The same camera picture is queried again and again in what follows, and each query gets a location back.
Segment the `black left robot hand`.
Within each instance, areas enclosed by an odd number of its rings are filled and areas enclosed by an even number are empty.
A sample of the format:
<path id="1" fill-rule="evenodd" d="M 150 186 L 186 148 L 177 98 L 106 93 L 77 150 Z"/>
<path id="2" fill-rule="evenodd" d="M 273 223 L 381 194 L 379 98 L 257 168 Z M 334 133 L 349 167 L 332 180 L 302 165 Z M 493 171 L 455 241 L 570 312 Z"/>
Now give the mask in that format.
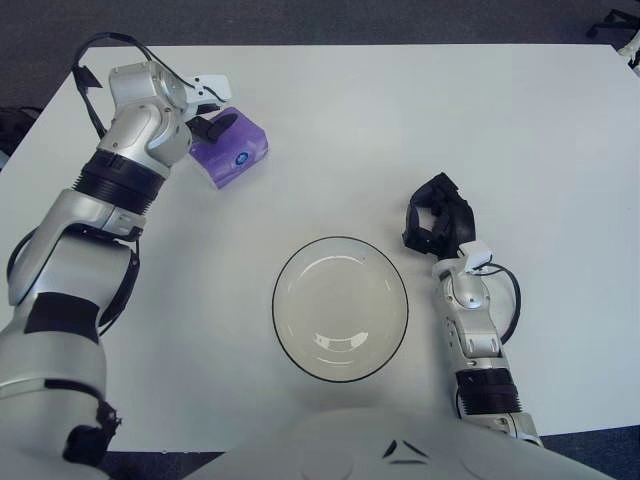
<path id="1" fill-rule="evenodd" d="M 235 113 L 221 113 L 211 120 L 197 116 L 189 120 L 186 125 L 199 139 L 216 144 L 220 137 L 233 126 L 237 118 L 238 115 Z"/>

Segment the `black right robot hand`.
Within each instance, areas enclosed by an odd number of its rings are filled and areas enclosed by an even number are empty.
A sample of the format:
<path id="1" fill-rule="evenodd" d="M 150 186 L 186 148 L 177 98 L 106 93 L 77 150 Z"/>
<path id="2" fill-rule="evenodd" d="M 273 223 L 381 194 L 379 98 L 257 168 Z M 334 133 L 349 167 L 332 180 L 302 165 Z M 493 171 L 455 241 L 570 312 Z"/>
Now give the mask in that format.
<path id="1" fill-rule="evenodd" d="M 420 225 L 419 208 L 433 215 L 430 229 Z M 402 240 L 407 248 L 433 254 L 439 260 L 456 258 L 461 244 L 476 240 L 473 210 L 445 173 L 430 179 L 411 196 Z"/>

